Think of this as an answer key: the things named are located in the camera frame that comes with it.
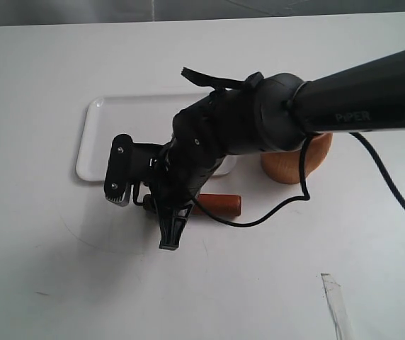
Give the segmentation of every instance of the white table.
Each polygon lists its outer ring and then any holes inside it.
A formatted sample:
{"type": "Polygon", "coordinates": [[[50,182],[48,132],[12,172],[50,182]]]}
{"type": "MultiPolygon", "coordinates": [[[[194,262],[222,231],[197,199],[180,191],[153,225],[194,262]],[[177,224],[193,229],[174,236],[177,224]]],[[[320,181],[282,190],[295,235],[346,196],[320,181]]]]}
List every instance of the white table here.
{"type": "MultiPolygon", "coordinates": [[[[320,273],[357,339],[405,339],[405,212],[349,135],[309,203],[251,229],[194,218],[175,252],[74,172],[97,96],[192,93],[182,66],[316,79],[401,50],[405,13],[0,28],[0,339],[335,339],[320,273]]],[[[405,196],[405,132],[368,138],[405,196]]],[[[204,191],[241,194],[247,221],[299,188],[249,157],[204,191]]]]}

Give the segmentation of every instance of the wooden handle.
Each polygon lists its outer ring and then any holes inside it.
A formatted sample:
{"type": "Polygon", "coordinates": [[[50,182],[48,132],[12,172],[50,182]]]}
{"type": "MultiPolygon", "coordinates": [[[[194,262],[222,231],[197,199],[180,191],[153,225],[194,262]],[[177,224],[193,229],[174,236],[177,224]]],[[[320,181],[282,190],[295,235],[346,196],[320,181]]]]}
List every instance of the wooden handle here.
{"type": "MultiPolygon", "coordinates": [[[[201,193],[198,202],[216,216],[236,217],[241,214],[241,197],[239,195],[218,195],[201,193]]],[[[198,207],[194,207],[192,214],[205,215],[198,207]]]]}

